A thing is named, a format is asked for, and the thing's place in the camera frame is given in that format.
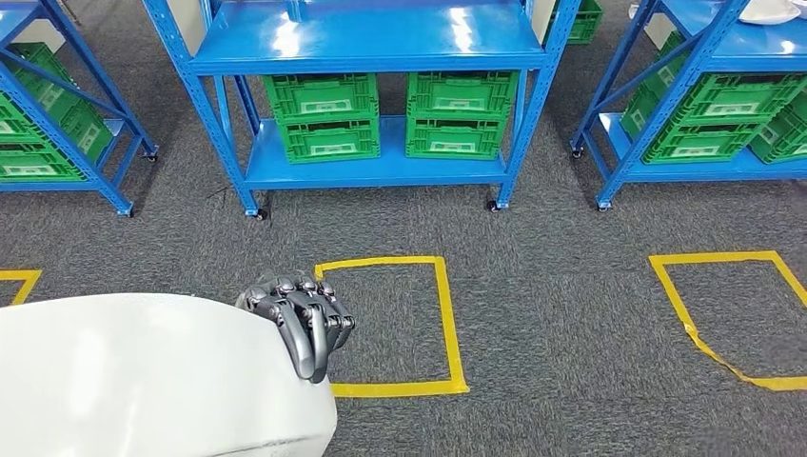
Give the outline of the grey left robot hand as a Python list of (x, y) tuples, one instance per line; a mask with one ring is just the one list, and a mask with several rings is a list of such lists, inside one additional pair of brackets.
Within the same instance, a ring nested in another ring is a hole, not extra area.
[(328, 282), (305, 276), (264, 275), (239, 295), (235, 307), (274, 323), (297, 376), (312, 384), (325, 379), (330, 354), (357, 326)]

